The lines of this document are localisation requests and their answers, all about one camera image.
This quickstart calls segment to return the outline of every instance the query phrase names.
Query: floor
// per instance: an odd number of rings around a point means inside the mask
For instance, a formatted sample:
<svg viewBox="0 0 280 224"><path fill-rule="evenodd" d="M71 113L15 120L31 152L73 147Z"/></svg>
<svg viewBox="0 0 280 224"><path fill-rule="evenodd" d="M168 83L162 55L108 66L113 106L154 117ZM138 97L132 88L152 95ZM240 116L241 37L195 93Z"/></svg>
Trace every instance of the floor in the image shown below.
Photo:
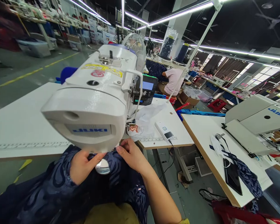
<svg viewBox="0 0 280 224"><path fill-rule="evenodd" d="M33 58L23 52L0 49L0 60L5 66L4 68L0 66L0 109L47 82L55 82L55 78L60 76L64 67L79 67L91 53L93 51L86 48L77 54L69 48L59 47L56 52L52 52L50 57ZM211 112L207 104L203 102L197 104L197 109ZM21 171L19 168L25 160L0 161L0 194L15 180L20 183L44 172L48 164L56 159L58 156L33 159ZM148 150L148 160L152 166L154 165L158 175L161 175L160 165L156 164L152 150ZM175 161L174 166L167 172L174 176L184 213L190 223L220 223L220 219L214 214L212 208L198 193L200 188L211 188L215 194L224 195L216 178L212 174L200 177L194 173L192 175L194 182L189 185L188 189L185 189L177 180L179 171L179 165ZM151 210L149 210L148 224L152 223L154 221Z"/></svg>

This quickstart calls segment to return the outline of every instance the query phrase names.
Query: hand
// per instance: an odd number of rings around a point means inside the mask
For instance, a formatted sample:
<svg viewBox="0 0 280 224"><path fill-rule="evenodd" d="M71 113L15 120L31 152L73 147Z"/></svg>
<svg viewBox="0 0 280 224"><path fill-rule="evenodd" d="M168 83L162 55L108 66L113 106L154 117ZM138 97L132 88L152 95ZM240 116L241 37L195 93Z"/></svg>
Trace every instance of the hand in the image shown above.
<svg viewBox="0 0 280 224"><path fill-rule="evenodd" d="M87 157L89 156L89 152L83 149L77 152L72 158L71 168L69 170L72 181L76 185L80 185L105 155L106 153L98 153L88 161Z"/></svg>
<svg viewBox="0 0 280 224"><path fill-rule="evenodd" d="M131 138L125 139L120 144L121 146L116 147L116 151L125 162L135 171L141 175L145 175L151 165L146 160L140 149L136 146Z"/></svg>

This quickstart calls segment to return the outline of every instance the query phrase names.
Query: black phone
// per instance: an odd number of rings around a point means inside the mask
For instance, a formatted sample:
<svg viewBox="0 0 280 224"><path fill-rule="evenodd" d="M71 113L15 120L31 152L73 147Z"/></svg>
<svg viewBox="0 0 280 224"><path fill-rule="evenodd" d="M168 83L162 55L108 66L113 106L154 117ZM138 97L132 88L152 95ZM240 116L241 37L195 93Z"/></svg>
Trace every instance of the black phone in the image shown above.
<svg viewBox="0 0 280 224"><path fill-rule="evenodd" d="M224 161L224 171L225 171L225 182L232 189L234 189L239 195L243 195L242 188L240 187L239 175L237 173L237 167L233 163L231 163L227 159L223 159Z"/></svg>

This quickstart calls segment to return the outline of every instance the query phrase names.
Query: measuring tape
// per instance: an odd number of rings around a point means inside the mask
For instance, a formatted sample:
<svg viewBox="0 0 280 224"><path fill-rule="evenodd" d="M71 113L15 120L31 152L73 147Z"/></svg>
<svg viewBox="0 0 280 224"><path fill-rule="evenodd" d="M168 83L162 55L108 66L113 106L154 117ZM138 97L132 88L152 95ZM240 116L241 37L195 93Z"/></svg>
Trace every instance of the measuring tape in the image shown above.
<svg viewBox="0 0 280 224"><path fill-rule="evenodd" d="M177 137L173 137L170 139L171 141L177 140ZM141 142L161 142L165 141L162 137L157 137L157 138L141 138Z"/></svg>
<svg viewBox="0 0 280 224"><path fill-rule="evenodd" d="M14 143L14 144L0 144L0 149L64 147L64 146L69 146L70 144L71 144L70 142Z"/></svg>

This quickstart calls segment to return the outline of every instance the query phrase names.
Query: red stool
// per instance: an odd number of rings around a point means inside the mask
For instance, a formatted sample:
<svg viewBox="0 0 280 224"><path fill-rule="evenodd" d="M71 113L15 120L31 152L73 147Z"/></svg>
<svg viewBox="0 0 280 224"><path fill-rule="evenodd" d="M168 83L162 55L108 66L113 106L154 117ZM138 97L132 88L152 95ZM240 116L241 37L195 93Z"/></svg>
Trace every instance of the red stool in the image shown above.
<svg viewBox="0 0 280 224"><path fill-rule="evenodd" d="M227 103L221 99L216 99L214 102L208 105L209 108L212 108L215 113L218 113Z"/></svg>
<svg viewBox="0 0 280 224"><path fill-rule="evenodd" d="M200 77L197 77L197 76L196 76L196 77L193 79L193 83L198 82L200 79L201 79Z"/></svg>

